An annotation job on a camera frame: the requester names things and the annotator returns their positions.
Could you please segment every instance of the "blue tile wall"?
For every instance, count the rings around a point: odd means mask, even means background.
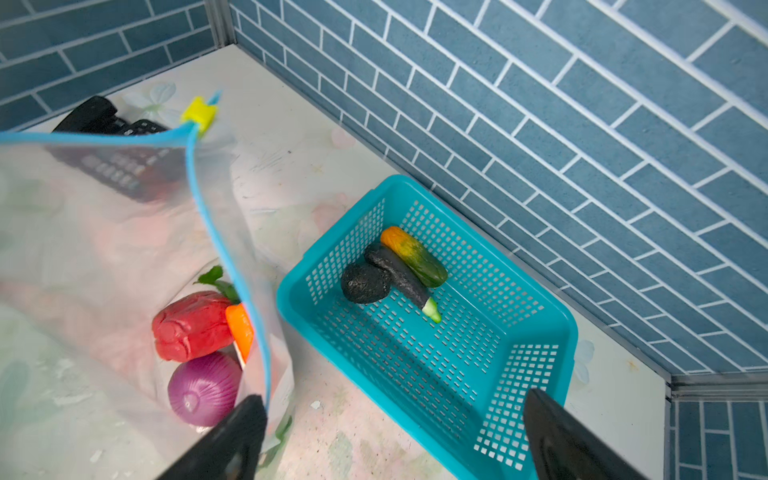
[[[26,128],[214,50],[202,0],[0,4],[0,131]],[[250,0],[236,5],[257,12]]]
[[[768,15],[731,3],[230,5],[255,59],[681,374],[768,369],[768,36],[740,23]]]
[[[672,402],[670,480],[762,479],[766,461],[765,402]]]

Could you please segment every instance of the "red onion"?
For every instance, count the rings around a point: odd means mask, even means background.
[[[182,363],[168,383],[170,407],[187,423],[212,427],[234,408],[242,374],[221,352]]]

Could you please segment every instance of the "blue plastic basket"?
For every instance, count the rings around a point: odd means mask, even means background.
[[[344,298],[344,267],[392,225],[449,272],[435,324],[392,289]],[[283,280],[278,309],[315,348],[458,478],[535,474],[522,406],[530,388],[565,400],[578,332],[547,290],[407,177],[368,192]]]

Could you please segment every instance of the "yellow cord lock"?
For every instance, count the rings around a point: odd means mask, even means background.
[[[181,114],[181,123],[195,122],[200,125],[198,135],[202,135],[208,130],[210,124],[214,122],[217,110],[218,107],[216,105],[208,105],[202,97],[195,97],[190,106],[187,107],[187,110]]]

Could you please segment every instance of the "plastic mesh bag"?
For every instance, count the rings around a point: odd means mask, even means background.
[[[90,458],[71,457],[104,427],[82,424],[91,400],[101,402],[91,410],[113,410],[100,413],[113,426],[127,420],[164,462],[189,448],[199,432],[167,404],[177,364],[159,360],[151,322],[216,263],[256,337],[237,401],[262,396],[262,452],[278,443],[293,372],[269,262],[232,194],[236,141],[220,121],[200,138],[198,128],[138,137],[0,133],[0,478],[49,469],[74,478],[98,468],[99,445],[84,447]],[[52,429],[58,434],[41,441]]]

